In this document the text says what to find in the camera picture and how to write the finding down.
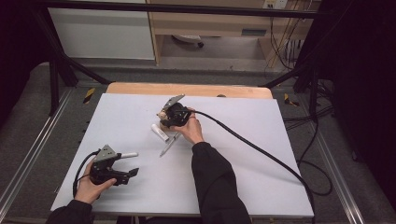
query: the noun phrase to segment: white plastic part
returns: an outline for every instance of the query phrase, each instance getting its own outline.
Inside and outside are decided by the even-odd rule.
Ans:
[[[160,138],[164,141],[167,142],[169,141],[169,136],[163,132],[163,130],[158,127],[157,124],[151,124],[151,130],[154,131]]]
[[[139,153],[137,153],[137,152],[130,152],[130,153],[121,154],[121,158],[122,159],[131,158],[131,157],[137,157],[137,156],[139,156]]]

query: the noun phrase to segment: black sleeve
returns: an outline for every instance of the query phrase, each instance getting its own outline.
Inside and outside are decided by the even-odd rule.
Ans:
[[[231,164],[206,142],[195,144],[192,152],[191,168],[203,222],[250,224]]]
[[[46,224],[90,224],[92,205],[73,200],[53,211]]]

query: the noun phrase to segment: white table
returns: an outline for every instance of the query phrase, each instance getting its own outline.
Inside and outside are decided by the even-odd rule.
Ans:
[[[151,129],[165,102],[174,95],[110,94],[102,98],[51,210],[72,200],[72,183],[82,160],[109,144],[116,152],[139,157],[116,161],[115,170],[139,167],[128,185],[112,187],[93,204],[93,212],[134,216],[199,216],[191,172],[191,144],[180,137],[165,147]],[[183,105],[205,112],[228,125],[299,173],[276,100],[187,95]],[[197,115],[206,142],[235,171],[238,193],[252,217],[312,217],[303,185],[283,167]]]

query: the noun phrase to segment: aluminum rail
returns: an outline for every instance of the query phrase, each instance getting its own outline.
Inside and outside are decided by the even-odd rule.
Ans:
[[[26,154],[23,162],[21,163],[18,171],[15,173],[14,177],[10,180],[6,190],[3,192],[3,195],[0,197],[0,223],[3,222],[3,219],[6,217],[6,214],[14,202],[17,194],[19,193],[24,181],[32,170],[35,161],[37,160],[41,150],[46,144],[50,134],[61,117],[64,109],[67,105],[69,97],[73,92],[74,88],[69,88],[66,90],[60,100],[60,106],[55,111],[52,117],[47,119],[46,124],[38,135],[37,139],[31,146],[29,152]]]
[[[305,114],[308,113],[308,102],[305,100],[304,97],[298,96],[301,105],[305,111]],[[310,122],[311,129],[313,132],[315,131],[315,127],[313,122]],[[326,140],[321,133],[320,129],[318,130],[318,151],[323,159],[323,162],[328,169],[329,176],[334,183],[334,188],[338,193],[338,198],[341,201],[341,204],[344,206],[344,210],[346,212],[346,216],[349,219],[349,223],[351,224],[364,224],[363,216],[361,215],[361,211],[357,206],[355,199],[353,198],[352,193],[349,190],[347,182],[342,175],[340,168],[335,161],[335,158],[332,156],[331,150],[329,149],[328,145],[326,144]]]

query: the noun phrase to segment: black metal stand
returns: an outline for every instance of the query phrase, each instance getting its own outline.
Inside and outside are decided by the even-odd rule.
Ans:
[[[69,87],[74,87],[78,84],[78,79],[74,73],[73,68],[79,70],[85,75],[93,78],[101,84],[110,84],[109,81],[99,75],[95,74],[93,71],[84,67],[83,65],[75,62],[73,59],[69,58],[62,48],[59,39],[51,31],[48,22],[45,20],[42,14],[42,8],[40,6],[35,6],[34,3],[25,2],[27,7],[26,12],[30,14],[32,26],[34,30],[41,31],[41,33],[46,38],[45,41],[48,43],[48,51],[51,57],[49,61],[49,73],[50,73],[50,91],[51,91],[51,109],[49,115],[52,116],[53,113],[59,106],[59,83],[58,75],[61,76],[64,84]]]
[[[288,72],[287,74],[268,82],[267,84],[260,85],[259,87],[264,87],[271,89],[280,83],[288,80],[291,77],[299,77],[294,84],[294,90],[296,92],[302,92],[305,90],[309,83],[311,84],[311,92],[309,98],[309,115],[312,117],[314,122],[318,121],[317,118],[317,94],[318,94],[318,69],[308,66],[306,64],[301,65],[294,70]]]

